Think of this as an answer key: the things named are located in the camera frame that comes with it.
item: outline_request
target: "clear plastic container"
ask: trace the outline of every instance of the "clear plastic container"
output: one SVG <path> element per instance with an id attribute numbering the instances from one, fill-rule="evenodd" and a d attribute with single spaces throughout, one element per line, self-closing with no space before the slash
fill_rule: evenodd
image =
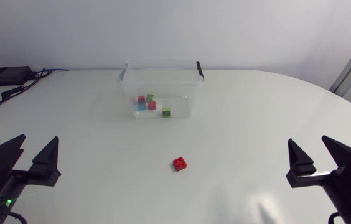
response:
<path id="1" fill-rule="evenodd" d="M 189 118 L 204 76 L 199 62 L 189 58 L 134 58 L 127 61 L 118 82 L 135 118 Z M 147 102 L 148 95 L 154 95 L 155 107 Z"/>

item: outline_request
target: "white table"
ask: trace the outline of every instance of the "white table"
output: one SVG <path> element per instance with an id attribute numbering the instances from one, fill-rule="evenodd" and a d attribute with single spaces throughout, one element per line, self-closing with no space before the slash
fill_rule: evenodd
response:
<path id="1" fill-rule="evenodd" d="M 191 118 L 134 119 L 118 74 L 55 72 L 0 106 L 0 144 L 26 135 L 15 169 L 60 138 L 57 185 L 28 185 L 12 209 L 29 223 L 303 224 L 335 212 L 322 188 L 289 186 L 287 140 L 335 169 L 321 136 L 351 146 L 348 101 L 275 73 L 206 70 Z M 175 172 L 179 156 L 188 167 Z"/>

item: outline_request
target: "red cube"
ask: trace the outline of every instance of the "red cube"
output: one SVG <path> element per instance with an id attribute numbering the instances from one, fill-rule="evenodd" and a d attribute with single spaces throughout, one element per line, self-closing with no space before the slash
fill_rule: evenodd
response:
<path id="1" fill-rule="evenodd" d="M 145 103 L 145 96 L 138 96 L 137 100 L 139 104 Z"/>
<path id="2" fill-rule="evenodd" d="M 149 110 L 156 110 L 156 102 L 155 101 L 149 102 L 148 109 Z"/>
<path id="3" fill-rule="evenodd" d="M 173 160 L 173 165 L 177 171 L 187 168 L 187 163 L 182 157 Z"/>

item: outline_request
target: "toy block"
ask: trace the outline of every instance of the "toy block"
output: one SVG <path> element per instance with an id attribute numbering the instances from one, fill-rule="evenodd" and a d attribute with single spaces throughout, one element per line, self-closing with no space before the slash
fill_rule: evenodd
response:
<path id="1" fill-rule="evenodd" d="M 177 171 L 185 169 L 187 167 L 187 163 L 184 161 L 182 157 L 173 160 L 173 165 Z"/>
<path id="2" fill-rule="evenodd" d="M 170 116 L 170 108 L 163 108 L 163 117 L 169 117 Z"/>
<path id="3" fill-rule="evenodd" d="M 138 96 L 137 100 L 138 100 L 139 104 L 143 104 L 143 103 L 145 103 L 145 96 Z"/>
<path id="4" fill-rule="evenodd" d="M 147 101 L 147 102 L 153 102 L 153 101 L 155 101 L 155 96 L 154 96 L 153 94 L 148 94 L 148 95 L 146 96 L 146 101 Z"/>
<path id="5" fill-rule="evenodd" d="M 138 110 L 145 110 L 145 103 L 138 103 Z"/>
<path id="6" fill-rule="evenodd" d="M 148 110 L 156 110 L 156 102 L 149 102 L 148 103 Z"/>

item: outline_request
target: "cable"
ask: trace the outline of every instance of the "cable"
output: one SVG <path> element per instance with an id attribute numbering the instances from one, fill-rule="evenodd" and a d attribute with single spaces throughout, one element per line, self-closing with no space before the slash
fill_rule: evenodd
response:
<path id="1" fill-rule="evenodd" d="M 28 90 L 32 86 L 34 86 L 40 79 L 45 78 L 46 76 L 50 75 L 53 71 L 56 71 L 56 70 L 67 71 L 66 69 L 45 69 L 45 68 L 43 68 L 41 71 L 31 72 L 29 75 L 31 75 L 32 78 L 34 79 L 33 82 L 30 85 L 25 86 L 22 91 L 14 94 L 12 96 L 9 96 L 5 100 L 1 100 L 0 104 L 4 103 L 5 101 L 8 101 L 9 99 L 11 99 L 11 98 L 13 98 L 13 97 L 15 97 L 17 95 L 20 95 L 20 94 L 24 93 L 26 90 Z"/>
<path id="2" fill-rule="evenodd" d="M 24 217 L 22 217 L 22 215 L 20 215 L 20 214 L 16 214 L 14 212 L 10 212 L 8 215 L 14 217 L 15 219 L 19 219 L 21 224 L 27 224 L 26 219 Z"/>
<path id="3" fill-rule="evenodd" d="M 328 224 L 335 224 L 335 222 L 333 221 L 333 219 L 337 216 L 340 216 L 340 214 L 338 212 L 332 213 L 327 221 Z"/>

